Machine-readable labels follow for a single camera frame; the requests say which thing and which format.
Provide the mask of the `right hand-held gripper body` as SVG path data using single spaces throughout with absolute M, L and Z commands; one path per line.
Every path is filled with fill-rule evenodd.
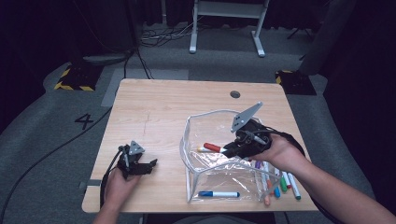
M 261 107 L 262 102 L 258 102 L 233 117 L 231 132 L 235 134 L 234 142 L 239 146 L 234 151 L 242 151 L 247 157 L 264 152 L 272 143 L 269 132 L 253 118 Z

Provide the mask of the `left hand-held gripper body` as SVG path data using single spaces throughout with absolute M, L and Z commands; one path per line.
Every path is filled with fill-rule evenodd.
M 145 165 L 139 160 L 143 156 L 145 149 L 143 149 L 135 141 L 130 145 L 119 147 L 120 157 L 117 167 L 121 170 L 124 179 L 130 175 L 143 175 L 145 173 Z

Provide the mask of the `red marker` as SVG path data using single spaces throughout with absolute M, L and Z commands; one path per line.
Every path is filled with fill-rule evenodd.
M 223 153 L 225 151 L 227 151 L 226 148 L 223 147 L 219 147 L 210 143 L 204 143 L 204 148 L 209 149 L 211 151 L 217 152 L 217 153 Z

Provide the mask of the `clear plastic bag white trim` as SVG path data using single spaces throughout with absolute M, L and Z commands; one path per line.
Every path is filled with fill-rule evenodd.
M 198 147 L 210 143 L 223 147 L 236 138 L 231 132 L 234 110 L 215 110 L 187 118 L 180 141 L 179 152 L 186 167 L 187 199 L 191 202 L 209 201 L 263 201 L 265 190 L 262 184 L 263 168 L 255 168 L 255 161 L 248 158 L 227 158 L 222 153 L 209 149 L 198 152 Z M 275 167 L 268 162 L 269 172 L 275 177 Z M 237 191 L 239 198 L 200 197 L 199 191 Z

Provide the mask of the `orange marker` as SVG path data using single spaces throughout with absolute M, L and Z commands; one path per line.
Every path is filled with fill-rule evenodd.
M 264 171 L 266 172 L 265 180 L 266 180 L 267 188 L 270 189 L 272 187 L 272 182 L 270 180 L 270 176 L 267 174 L 269 172 L 268 162 L 265 161 L 263 163 L 263 168 L 264 168 Z

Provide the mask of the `light blue marker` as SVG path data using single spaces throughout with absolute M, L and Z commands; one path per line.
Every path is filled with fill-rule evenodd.
M 279 176 L 279 171 L 278 171 L 278 169 L 276 169 L 275 168 L 275 170 L 274 170 L 274 175 L 275 175 L 275 177 L 272 177 L 272 183 L 273 183 L 273 188 L 274 188 L 274 195 L 275 195 L 275 197 L 277 198 L 277 199 L 279 199 L 280 198 L 280 190 L 279 190 L 279 187 L 278 187 L 278 184 L 277 184 L 277 179 L 276 179 L 276 177 L 277 176 Z

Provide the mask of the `dark green marker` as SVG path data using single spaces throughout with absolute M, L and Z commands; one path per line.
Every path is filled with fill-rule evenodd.
M 300 193 L 300 191 L 298 189 L 298 186 L 296 184 L 296 181 L 295 181 L 295 178 L 294 178 L 293 174 L 288 173 L 288 178 L 289 178 L 290 185 L 291 185 L 291 188 L 292 188 L 293 193 L 294 193 L 294 198 L 297 201 L 300 201 L 302 199 L 302 196 L 301 196 L 301 193 Z

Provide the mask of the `person's left hand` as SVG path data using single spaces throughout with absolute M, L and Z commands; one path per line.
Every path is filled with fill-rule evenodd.
M 110 173 L 106 183 L 103 207 L 110 208 L 111 210 L 120 210 L 132 194 L 140 178 L 140 175 L 132 175 L 124 178 L 122 171 L 119 168 L 115 168 Z

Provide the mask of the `person's right hand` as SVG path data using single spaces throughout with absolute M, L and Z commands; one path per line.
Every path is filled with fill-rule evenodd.
M 252 156 L 251 159 L 268 161 L 276 168 L 295 175 L 311 165 L 311 162 L 284 137 L 276 134 L 271 134 L 271 137 L 273 142 L 270 148 Z

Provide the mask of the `black yellow striped base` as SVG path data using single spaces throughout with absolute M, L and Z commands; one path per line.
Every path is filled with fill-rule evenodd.
M 103 66 L 76 67 L 68 65 L 54 86 L 55 90 L 95 91 Z
M 276 83 L 279 84 L 286 94 L 316 95 L 316 91 L 309 76 L 299 71 L 278 70 L 275 72 Z

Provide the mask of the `grey floor strip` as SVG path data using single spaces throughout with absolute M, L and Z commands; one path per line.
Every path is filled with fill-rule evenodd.
M 189 71 L 186 69 L 152 69 L 147 71 L 153 79 L 170 79 L 170 80 L 188 80 Z M 126 72 L 123 70 L 116 69 L 113 73 L 112 78 L 109 81 L 105 96 L 102 100 L 101 106 L 110 107 L 113 106 L 115 97 L 120 85 L 120 82 L 125 78 L 137 78 L 147 79 L 147 73 L 144 69 L 130 69 Z

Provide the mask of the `black tripod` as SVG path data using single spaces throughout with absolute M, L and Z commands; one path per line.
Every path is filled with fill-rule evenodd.
M 288 36 L 287 39 L 292 39 L 295 35 L 297 35 L 300 32 L 303 32 L 304 34 L 306 34 L 307 38 L 311 41 L 314 40 L 314 36 L 311 34 L 310 29 L 306 29 L 306 28 L 295 28 Z

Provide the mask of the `grey curtain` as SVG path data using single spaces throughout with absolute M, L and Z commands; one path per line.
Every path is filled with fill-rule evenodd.
M 298 72 L 305 76 L 316 75 L 331 53 L 356 6 L 357 0 L 332 0 L 324 22 L 306 53 Z

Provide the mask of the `white metal stand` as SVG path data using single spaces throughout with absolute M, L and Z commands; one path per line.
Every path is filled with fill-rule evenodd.
M 259 4 L 244 4 L 230 2 L 210 2 L 207 0 L 194 0 L 192 10 L 192 31 L 189 52 L 191 54 L 197 51 L 198 39 L 198 17 L 231 17 L 242 19 L 256 19 L 258 21 L 256 29 L 251 31 L 251 37 L 254 42 L 259 57 L 265 56 L 265 51 L 260 40 L 262 25 L 266 16 L 270 0 L 263 0 Z

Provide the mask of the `grey stand base plate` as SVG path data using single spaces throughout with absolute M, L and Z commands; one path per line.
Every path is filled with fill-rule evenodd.
M 132 56 L 131 52 L 127 53 L 108 53 L 102 55 L 84 56 L 83 61 L 91 65 L 108 66 L 112 64 L 127 61 Z

